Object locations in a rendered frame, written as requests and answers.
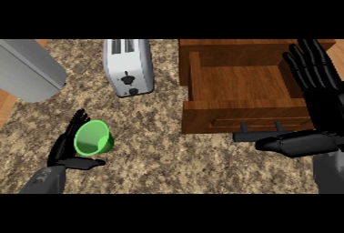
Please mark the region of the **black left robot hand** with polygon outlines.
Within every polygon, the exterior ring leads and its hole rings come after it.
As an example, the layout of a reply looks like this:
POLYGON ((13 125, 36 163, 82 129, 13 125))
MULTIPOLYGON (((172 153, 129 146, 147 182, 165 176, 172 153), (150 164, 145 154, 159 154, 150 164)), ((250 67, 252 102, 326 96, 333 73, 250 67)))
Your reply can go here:
POLYGON ((92 167, 103 166, 104 161, 86 157, 76 157, 73 147, 73 137, 78 129, 89 121, 89 117, 83 113, 83 109, 75 112, 70 118, 64 133, 58 136, 51 146, 51 151, 47 159, 47 166, 63 166, 64 168, 89 170, 92 167))

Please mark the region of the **green cup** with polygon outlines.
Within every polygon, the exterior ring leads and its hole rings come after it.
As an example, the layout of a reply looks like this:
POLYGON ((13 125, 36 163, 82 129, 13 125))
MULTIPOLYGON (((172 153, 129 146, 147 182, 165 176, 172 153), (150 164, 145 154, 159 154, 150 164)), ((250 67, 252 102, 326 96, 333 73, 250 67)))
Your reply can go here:
POLYGON ((73 137, 73 148, 76 153, 89 157, 107 153, 113 147, 113 138, 106 123, 89 120, 78 129, 73 137))

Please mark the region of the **large grey appliance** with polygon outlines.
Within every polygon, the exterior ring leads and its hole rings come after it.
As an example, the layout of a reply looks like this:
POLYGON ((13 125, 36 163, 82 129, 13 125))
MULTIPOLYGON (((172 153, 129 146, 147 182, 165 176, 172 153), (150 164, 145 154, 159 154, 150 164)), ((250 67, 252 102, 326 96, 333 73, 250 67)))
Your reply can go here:
POLYGON ((64 68, 33 39, 0 39, 0 88, 26 102, 48 99, 63 88, 64 68))

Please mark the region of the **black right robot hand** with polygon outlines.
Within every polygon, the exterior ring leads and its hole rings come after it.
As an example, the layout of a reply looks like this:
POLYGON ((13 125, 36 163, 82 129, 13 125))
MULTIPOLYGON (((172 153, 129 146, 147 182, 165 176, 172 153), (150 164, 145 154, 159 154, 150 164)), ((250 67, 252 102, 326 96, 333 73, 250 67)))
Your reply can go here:
POLYGON ((315 39, 298 39, 281 54, 301 88, 312 129, 267 137, 255 142, 259 151, 284 157, 330 153, 344 147, 344 81, 315 39))

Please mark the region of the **wooden drawer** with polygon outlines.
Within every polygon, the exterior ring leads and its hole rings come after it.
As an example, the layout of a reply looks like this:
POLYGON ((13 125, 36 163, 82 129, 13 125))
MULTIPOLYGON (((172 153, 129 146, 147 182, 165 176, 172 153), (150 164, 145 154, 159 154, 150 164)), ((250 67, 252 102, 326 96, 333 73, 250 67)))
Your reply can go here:
POLYGON ((181 132, 298 131, 312 128, 299 87, 277 66, 203 66, 188 54, 181 132))

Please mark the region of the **wooden cabinet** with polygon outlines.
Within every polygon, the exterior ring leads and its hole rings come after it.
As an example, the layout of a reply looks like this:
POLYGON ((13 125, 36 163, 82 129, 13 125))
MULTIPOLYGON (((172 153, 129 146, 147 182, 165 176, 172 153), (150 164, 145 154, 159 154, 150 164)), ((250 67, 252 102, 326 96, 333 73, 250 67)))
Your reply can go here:
POLYGON ((295 39, 179 39, 179 86, 187 85, 191 52, 199 53, 202 66, 275 66, 295 43, 295 39))

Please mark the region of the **silver toaster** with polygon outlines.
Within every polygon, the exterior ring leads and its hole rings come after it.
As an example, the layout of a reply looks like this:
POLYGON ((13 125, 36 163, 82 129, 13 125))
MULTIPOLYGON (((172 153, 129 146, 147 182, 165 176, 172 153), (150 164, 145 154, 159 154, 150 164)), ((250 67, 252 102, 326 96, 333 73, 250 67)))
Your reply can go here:
POLYGON ((101 62, 104 76, 117 97, 151 93, 154 76, 145 39, 104 39, 101 62))

